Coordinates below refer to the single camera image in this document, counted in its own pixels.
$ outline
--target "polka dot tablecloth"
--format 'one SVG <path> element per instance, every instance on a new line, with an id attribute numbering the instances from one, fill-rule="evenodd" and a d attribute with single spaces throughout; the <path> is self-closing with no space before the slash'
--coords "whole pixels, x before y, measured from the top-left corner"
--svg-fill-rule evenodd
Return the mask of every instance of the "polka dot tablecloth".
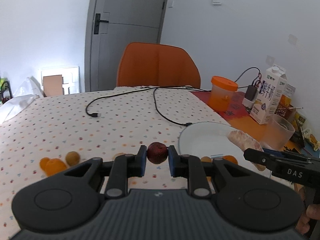
<path id="1" fill-rule="evenodd" d="M 178 149 L 183 126 L 163 119 L 155 110 L 153 90 L 95 101 L 93 99 L 139 88 L 36 99 L 20 114 L 0 125 L 0 240 L 19 230 L 11 211 L 11 201 L 21 188 L 45 178 L 39 167 L 43 157 L 61 158 L 76 151 L 85 161 L 102 157 L 110 161 L 116 154 L 137 154 L 140 145 L 158 141 Z M 159 111 L 176 122 L 214 121 L 228 124 L 187 90 L 158 89 Z M 147 161 L 143 178 L 130 178 L 129 188 L 186 188 L 187 180 L 172 178 L 168 160 L 160 165 Z"/>

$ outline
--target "milk carton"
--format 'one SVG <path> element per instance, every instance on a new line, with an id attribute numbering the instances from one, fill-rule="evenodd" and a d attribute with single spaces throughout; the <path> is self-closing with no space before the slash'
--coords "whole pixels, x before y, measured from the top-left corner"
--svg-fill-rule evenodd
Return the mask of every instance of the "milk carton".
<path id="1" fill-rule="evenodd" d="M 287 84 L 285 69 L 277 65 L 268 68 L 261 79 L 258 96 L 253 104 L 250 116 L 259 124 L 267 124 L 275 113 Z"/>

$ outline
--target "cardboard box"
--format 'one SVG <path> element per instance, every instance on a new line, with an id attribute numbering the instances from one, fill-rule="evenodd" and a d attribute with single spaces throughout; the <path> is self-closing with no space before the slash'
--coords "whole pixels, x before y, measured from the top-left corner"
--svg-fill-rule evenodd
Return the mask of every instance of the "cardboard box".
<path id="1" fill-rule="evenodd" d="M 43 92 L 45 97 L 63 95 L 62 75 L 43 77 Z"/>
<path id="2" fill-rule="evenodd" d="M 284 89 L 283 94 L 281 96 L 280 103 L 283 106 L 289 107 L 289 105 L 291 104 L 291 100 L 292 100 L 292 97 L 293 97 L 293 94 L 294 94 L 295 91 L 296 91 L 295 87 L 287 84 L 285 86 L 285 89 Z"/>
<path id="3" fill-rule="evenodd" d="M 259 93 L 253 104 L 250 116 L 259 124 L 267 124 L 270 116 L 275 113 L 283 91 L 287 85 L 285 69 L 273 65 L 262 77 Z"/>

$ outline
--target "plastic bag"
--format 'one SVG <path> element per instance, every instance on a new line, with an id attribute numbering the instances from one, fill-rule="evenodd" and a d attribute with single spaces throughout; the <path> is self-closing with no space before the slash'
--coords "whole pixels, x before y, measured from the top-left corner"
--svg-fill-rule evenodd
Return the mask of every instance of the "plastic bag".
<path id="1" fill-rule="evenodd" d="M 38 98 L 36 95 L 25 95 L 12 98 L 5 102 L 0 107 L 0 124 L 15 117 L 27 106 L 29 106 L 36 98 Z"/>
<path id="2" fill-rule="evenodd" d="M 26 95 L 38 95 L 43 98 L 43 94 L 38 86 L 29 77 L 18 87 L 13 93 L 13 97 L 26 96 Z"/>

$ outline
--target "orange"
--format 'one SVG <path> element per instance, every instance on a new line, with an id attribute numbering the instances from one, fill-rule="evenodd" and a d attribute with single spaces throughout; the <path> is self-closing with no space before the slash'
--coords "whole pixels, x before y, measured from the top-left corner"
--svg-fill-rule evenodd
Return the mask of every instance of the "orange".
<path id="1" fill-rule="evenodd" d="M 112 161 L 115 161 L 115 159 L 116 159 L 118 156 L 124 155 L 124 154 L 126 154 L 126 153 L 117 153 L 117 154 L 115 154 L 115 155 L 112 157 Z"/>
<path id="2" fill-rule="evenodd" d="M 209 157 L 207 157 L 207 156 L 202 157 L 202 158 L 201 158 L 201 161 L 202 161 L 202 162 L 205 162 L 205 163 L 211 163 L 211 162 L 212 162 L 211 158 L 209 158 Z"/>
<path id="3" fill-rule="evenodd" d="M 60 171 L 64 171 L 67 169 L 65 163 L 60 159 L 51 159 L 47 161 L 47 164 L 44 168 L 44 172 L 47 176 L 52 176 Z"/>
<path id="4" fill-rule="evenodd" d="M 48 158 L 48 157 L 44 157 L 44 158 L 42 158 L 42 159 L 40 160 L 39 165 L 40 165 L 41 170 L 44 171 L 44 168 L 45 168 L 45 166 L 46 166 L 46 164 L 47 164 L 47 162 L 48 162 L 49 160 L 50 160 L 50 158 Z"/>
<path id="5" fill-rule="evenodd" d="M 223 156 L 222 157 L 223 159 L 227 160 L 227 161 L 230 161 L 234 164 L 238 164 L 238 161 L 235 157 L 233 157 L 232 155 L 226 155 L 226 156 Z"/>

